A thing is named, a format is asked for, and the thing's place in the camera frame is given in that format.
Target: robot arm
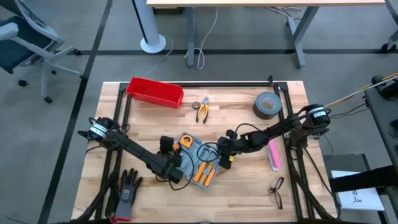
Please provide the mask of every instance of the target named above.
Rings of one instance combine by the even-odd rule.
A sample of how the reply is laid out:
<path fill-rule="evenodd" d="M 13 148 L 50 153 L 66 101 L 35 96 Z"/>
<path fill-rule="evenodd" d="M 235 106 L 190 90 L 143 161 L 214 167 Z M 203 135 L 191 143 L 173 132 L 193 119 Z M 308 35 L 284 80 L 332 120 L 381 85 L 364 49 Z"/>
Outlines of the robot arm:
<path fill-rule="evenodd" d="M 153 154 L 129 139 L 121 131 L 119 124 L 110 118 L 98 118 L 92 122 L 90 130 L 79 131 L 78 134 L 89 141 L 98 142 L 107 150 L 126 150 L 145 162 L 148 169 L 163 179 L 169 179 L 176 184 L 182 179 L 183 172 L 177 169 L 175 156 L 170 153 L 174 142 L 172 138 L 163 136 L 163 140 L 160 141 L 160 152 Z"/>
<path fill-rule="evenodd" d="M 252 131 L 241 134 L 237 139 L 237 134 L 232 130 L 227 130 L 226 137 L 217 140 L 218 150 L 220 151 L 220 166 L 225 169 L 231 168 L 232 157 L 236 154 L 250 153 L 261 150 L 271 139 L 289 133 L 290 145 L 295 147 L 306 147 L 307 136 L 320 136 L 329 131 L 326 128 L 330 124 L 327 109 L 322 105 L 314 104 L 303 107 L 298 113 L 288 116 L 285 120 L 268 127 L 263 131 Z"/>

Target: white cable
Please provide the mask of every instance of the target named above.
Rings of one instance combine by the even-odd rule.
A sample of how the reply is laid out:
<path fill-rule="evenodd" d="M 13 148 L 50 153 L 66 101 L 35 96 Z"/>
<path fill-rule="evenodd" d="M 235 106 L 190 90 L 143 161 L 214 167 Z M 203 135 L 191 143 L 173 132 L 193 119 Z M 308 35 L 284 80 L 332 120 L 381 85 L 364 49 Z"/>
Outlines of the white cable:
<path fill-rule="evenodd" d="M 203 51 L 202 51 L 202 49 L 203 49 L 203 44 L 205 44 L 206 38 L 209 36 L 210 32 L 213 30 L 214 26 L 216 25 L 216 23 L 217 23 L 217 17 L 218 17 L 218 7 L 216 7 L 216 16 L 215 16 L 215 18 L 214 18 L 214 23 L 213 23 L 213 25 L 211 26 L 210 30 L 207 32 L 205 38 L 203 38 L 203 41 L 202 41 L 201 44 L 200 44 L 200 48 L 198 48 L 198 47 L 195 47 L 195 48 L 194 48 L 194 49 L 196 49 L 196 50 L 199 50 L 198 63 L 197 63 L 197 67 L 198 67 L 199 70 L 202 70 L 203 67 L 205 66 L 205 54 L 204 54 Z M 202 63 L 202 65 L 200 66 L 200 59 L 201 59 L 201 58 L 203 59 L 203 63 Z"/>
<path fill-rule="evenodd" d="M 155 70 L 155 68 L 157 68 L 157 66 L 160 64 L 160 62 L 161 62 L 163 59 L 165 59 L 167 56 L 169 56 L 169 54 L 173 51 L 173 49 L 174 49 L 174 43 L 173 43 L 172 39 L 170 39 L 170 38 L 167 37 L 167 36 L 164 36 L 164 37 L 166 37 L 167 39 L 169 39 L 169 41 L 172 43 L 172 49 L 171 49 L 166 55 L 164 55 L 164 56 L 157 62 L 157 64 L 155 65 L 155 67 L 154 67 L 153 69 L 151 69 L 151 70 L 150 70 L 146 75 L 144 75 L 142 78 L 147 77 L 151 72 L 153 72 L 153 71 Z"/>
<path fill-rule="evenodd" d="M 291 6 L 289 6 L 289 7 L 267 7 L 267 6 L 266 6 L 266 8 L 269 9 L 269 10 L 271 10 L 271 11 L 273 11 L 273 12 L 277 12 L 277 13 L 279 13 L 279 14 L 282 14 L 282 15 L 284 15 L 285 17 L 289 17 L 289 15 L 286 14 L 286 13 L 284 13 L 284 12 L 283 12 L 284 10 L 294 9 L 294 10 L 300 11 L 300 13 L 299 13 L 297 16 L 295 16 L 294 19 L 298 19 L 298 18 L 303 14 L 303 9 L 298 8 L 298 7 L 291 7 Z"/>
<path fill-rule="evenodd" d="M 285 13 L 282 12 L 282 11 L 279 11 L 278 9 L 273 9 L 273 8 L 271 8 L 271 7 L 268 7 L 268 6 L 266 6 L 266 8 L 269 9 L 269 10 L 271 10 L 271 11 L 277 12 L 277 13 L 279 13 L 279 14 L 282 14 L 282 15 L 288 17 L 287 14 L 285 14 Z"/>
<path fill-rule="evenodd" d="M 378 86 L 378 85 L 381 85 L 381 84 L 383 84 L 383 83 L 386 83 L 386 82 L 388 82 L 388 81 L 390 81 L 390 80 L 393 80 L 393 79 L 395 79 L 395 78 L 397 78 L 397 77 L 391 77 L 391 78 L 389 78 L 389 79 L 384 80 L 383 82 L 379 82 L 379 83 L 377 83 L 377 84 L 371 85 L 371 86 L 369 86 L 369 87 L 367 87 L 367 88 L 365 88 L 365 89 L 363 89 L 363 90 L 358 90 L 358 91 L 356 91 L 356 92 L 354 92 L 354 93 L 352 93 L 352 94 L 350 94 L 350 95 L 344 96 L 343 98 L 341 98 L 341 99 L 339 99 L 339 100 L 336 100 L 336 101 L 334 101 L 334 102 L 329 103 L 329 104 L 326 105 L 325 107 L 328 108 L 329 106 L 334 105 L 335 103 L 338 103 L 338 102 L 343 101 L 343 100 L 345 100 L 345 99 L 351 98 L 352 96 L 357 95 L 358 93 L 361 93 L 361 92 L 363 92 L 363 91 L 365 91 L 365 90 L 367 90 L 367 89 L 370 89 L 370 88 L 374 88 L 374 87 L 376 87 L 376 86 Z"/>

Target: orange-handled pliers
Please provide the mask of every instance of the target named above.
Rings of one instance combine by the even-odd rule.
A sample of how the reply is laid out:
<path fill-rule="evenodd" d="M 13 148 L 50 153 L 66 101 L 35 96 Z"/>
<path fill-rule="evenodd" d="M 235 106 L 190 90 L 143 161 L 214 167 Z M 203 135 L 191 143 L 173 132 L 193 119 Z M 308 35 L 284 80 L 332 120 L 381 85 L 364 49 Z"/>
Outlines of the orange-handled pliers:
<path fill-rule="evenodd" d="M 204 108 L 205 109 L 205 119 L 203 120 L 203 124 L 206 123 L 207 120 L 207 116 L 209 115 L 209 98 L 206 96 L 205 100 L 203 100 L 203 104 L 200 105 L 198 113 L 197 113 L 197 122 L 199 121 L 199 114 L 201 112 L 201 110 Z"/>

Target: gray duct tape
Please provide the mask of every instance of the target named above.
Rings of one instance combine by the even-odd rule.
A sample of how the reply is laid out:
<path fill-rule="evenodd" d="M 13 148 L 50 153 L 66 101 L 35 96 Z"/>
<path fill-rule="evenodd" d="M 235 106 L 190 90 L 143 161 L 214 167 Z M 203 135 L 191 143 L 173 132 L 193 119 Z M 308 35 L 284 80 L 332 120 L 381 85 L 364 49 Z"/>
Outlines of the gray duct tape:
<path fill-rule="evenodd" d="M 261 119 L 272 119 L 282 108 L 279 96 L 271 92 L 258 94 L 253 104 L 253 112 Z"/>

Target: wooden table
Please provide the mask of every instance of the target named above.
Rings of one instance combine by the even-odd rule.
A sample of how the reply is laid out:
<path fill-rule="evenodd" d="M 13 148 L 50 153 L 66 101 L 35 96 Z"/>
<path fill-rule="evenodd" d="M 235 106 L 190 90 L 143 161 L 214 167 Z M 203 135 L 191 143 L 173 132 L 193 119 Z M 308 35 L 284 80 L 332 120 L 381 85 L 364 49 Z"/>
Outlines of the wooden table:
<path fill-rule="evenodd" d="M 296 52 L 298 68 L 305 66 L 304 52 L 301 40 L 305 31 L 308 29 L 312 19 L 315 17 L 320 6 L 371 6 L 382 5 L 384 0 L 147 0 L 147 5 L 151 7 L 173 6 L 186 7 L 187 15 L 187 67 L 194 65 L 195 48 L 195 20 L 193 16 L 193 6 L 195 7 L 263 7 L 263 6 L 308 6 L 296 25 L 293 17 L 288 17 L 287 24 L 292 34 L 294 49 Z"/>
<path fill-rule="evenodd" d="M 308 105 L 303 82 L 288 82 L 293 110 Z M 96 118 L 112 118 L 118 95 L 119 83 L 103 83 L 99 97 Z M 279 121 L 261 120 L 252 112 L 252 104 L 257 94 L 272 91 L 271 87 L 191 87 L 184 88 L 182 106 L 175 110 L 149 103 L 132 100 L 128 136 L 146 149 L 157 152 L 162 135 L 178 138 L 186 131 L 204 141 L 216 141 L 225 135 L 227 129 L 234 129 L 240 123 L 251 123 L 266 129 Z M 206 124 L 196 123 L 194 101 L 209 97 L 209 115 Z M 124 111 L 126 96 L 121 111 Z M 283 110 L 286 112 L 282 98 Z M 242 126 L 240 133 L 252 131 Z M 232 168 L 217 176 L 209 190 L 195 184 L 174 192 L 168 183 L 155 181 L 153 173 L 145 164 L 124 151 L 122 169 L 135 168 L 144 178 L 138 189 L 132 208 L 132 222 L 294 222 L 297 220 L 292 198 L 292 189 L 287 168 L 285 148 L 282 137 L 275 139 L 282 161 L 282 169 L 271 169 L 266 150 L 234 157 Z M 321 150 L 316 140 L 308 140 L 308 150 L 313 156 L 322 176 L 327 180 Z M 86 155 L 83 172 L 76 197 L 72 218 L 78 217 L 94 199 L 100 188 L 106 151 L 102 148 Z M 319 176 L 307 156 L 303 157 L 311 191 L 331 214 L 335 214 L 332 197 L 322 186 Z M 269 187 L 275 185 L 279 177 L 285 182 L 279 190 L 283 210 L 279 210 Z M 301 198 L 304 214 L 307 216 L 305 201 Z"/>

